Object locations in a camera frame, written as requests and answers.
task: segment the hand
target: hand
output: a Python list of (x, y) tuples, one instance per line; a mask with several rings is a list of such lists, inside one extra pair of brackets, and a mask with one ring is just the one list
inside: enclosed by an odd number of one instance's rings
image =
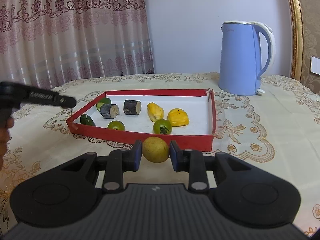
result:
[(10, 139), (10, 134), (8, 129), (13, 127), (13, 118), (10, 117), (7, 120), (7, 125), (4, 128), (0, 128), (0, 170), (2, 170), (3, 167), (3, 159), (2, 157), (6, 154), (7, 152), (7, 142)]

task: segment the tablecloth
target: tablecloth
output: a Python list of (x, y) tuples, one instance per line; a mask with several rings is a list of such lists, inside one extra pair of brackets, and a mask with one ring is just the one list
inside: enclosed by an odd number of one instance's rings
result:
[[(217, 73), (140, 74), (75, 80), (54, 90), (75, 96), (80, 107), (105, 90), (212, 88), (217, 130), (212, 152), (204, 154), (228, 152), (294, 184), (302, 199), (294, 224), (311, 236), (320, 227), (320, 96), (283, 76), (264, 77), (262, 95), (235, 96), (221, 91), (218, 79)], [(131, 147), (71, 134), (65, 122), (71, 114), (71, 109), (37, 105), (14, 113), (0, 171), (1, 233), (16, 224), (9, 197), (17, 184), (89, 151), (107, 155)], [(208, 177), (214, 187), (212, 172)], [(175, 173), (170, 160), (155, 164), (142, 158), (139, 171), (126, 172), (124, 182), (187, 185), (188, 174)]]

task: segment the finger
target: finger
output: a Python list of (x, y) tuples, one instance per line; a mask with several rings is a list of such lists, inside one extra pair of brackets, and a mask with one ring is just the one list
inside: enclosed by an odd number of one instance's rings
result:
[(7, 143), (10, 140), (10, 134), (7, 129), (0, 129), (0, 142)]
[(5, 155), (8, 151), (6, 143), (0, 143), (0, 158), (2, 159), (3, 155)]
[(9, 128), (12, 128), (14, 125), (14, 120), (12, 117), (9, 117), (9, 119), (7, 120), (7, 125), (6, 125), (6, 128), (9, 129)]

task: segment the kettle lid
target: kettle lid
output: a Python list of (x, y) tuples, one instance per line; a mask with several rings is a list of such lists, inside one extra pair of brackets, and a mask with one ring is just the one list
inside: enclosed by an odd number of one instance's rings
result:
[(226, 21), (223, 24), (247, 24), (247, 25), (253, 25), (254, 22), (244, 22), (244, 21)]

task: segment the peeled yellow vegetable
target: peeled yellow vegetable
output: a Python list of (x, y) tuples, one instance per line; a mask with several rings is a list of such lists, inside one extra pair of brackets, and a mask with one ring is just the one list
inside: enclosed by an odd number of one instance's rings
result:
[(149, 103), (147, 107), (148, 107), (148, 115), (152, 122), (155, 122), (159, 119), (163, 119), (164, 111), (162, 107), (158, 106), (155, 103)]
[(167, 119), (172, 126), (183, 126), (189, 124), (188, 114), (180, 108), (172, 109), (168, 113)]

